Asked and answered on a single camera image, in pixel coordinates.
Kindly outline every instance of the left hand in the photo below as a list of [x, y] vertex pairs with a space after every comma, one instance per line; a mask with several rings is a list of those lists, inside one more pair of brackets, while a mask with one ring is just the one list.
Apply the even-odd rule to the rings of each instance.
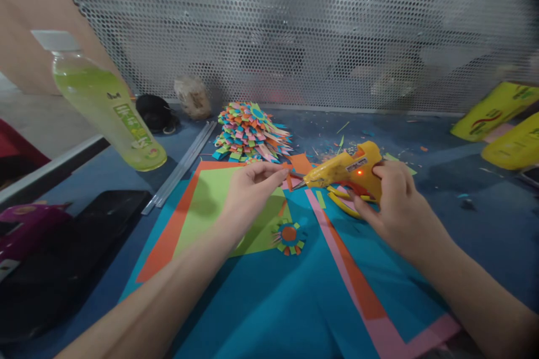
[[233, 216], [249, 228], [289, 170], [279, 164], [258, 162], [237, 170], [230, 181], [222, 216]]

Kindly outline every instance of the hand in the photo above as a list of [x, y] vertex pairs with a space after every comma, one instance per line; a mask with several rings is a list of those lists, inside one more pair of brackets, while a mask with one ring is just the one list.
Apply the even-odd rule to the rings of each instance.
[[253, 163], [237, 170], [221, 215], [233, 215], [245, 229], [262, 212], [270, 195], [286, 179], [289, 170], [272, 163]]
[[413, 265], [453, 245], [444, 225], [416, 189], [402, 162], [383, 162], [372, 172], [382, 179], [380, 212], [350, 192], [355, 209], [391, 248]]

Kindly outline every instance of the glue gun nozzle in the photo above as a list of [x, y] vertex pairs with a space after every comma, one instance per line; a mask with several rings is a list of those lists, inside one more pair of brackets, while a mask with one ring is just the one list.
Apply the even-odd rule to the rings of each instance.
[[297, 184], [296, 186], [292, 187], [292, 190], [295, 191], [295, 190], [298, 190], [300, 188], [303, 188], [305, 186], [305, 180], [302, 180], [299, 184]]

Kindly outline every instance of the white bottle cap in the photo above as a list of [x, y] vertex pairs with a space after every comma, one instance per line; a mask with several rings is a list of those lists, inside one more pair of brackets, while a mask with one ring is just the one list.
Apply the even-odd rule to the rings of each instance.
[[31, 32], [45, 50], [52, 52], [74, 52], [80, 50], [77, 40], [67, 31], [32, 30]]

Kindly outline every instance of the green drink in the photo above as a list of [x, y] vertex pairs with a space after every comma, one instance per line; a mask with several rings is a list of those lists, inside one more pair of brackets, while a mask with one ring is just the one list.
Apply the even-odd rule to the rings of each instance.
[[62, 95], [103, 134], [125, 162], [138, 171], [162, 166], [167, 154], [136, 111], [122, 81], [86, 58], [69, 33], [33, 34], [46, 50], [53, 52], [53, 77]]

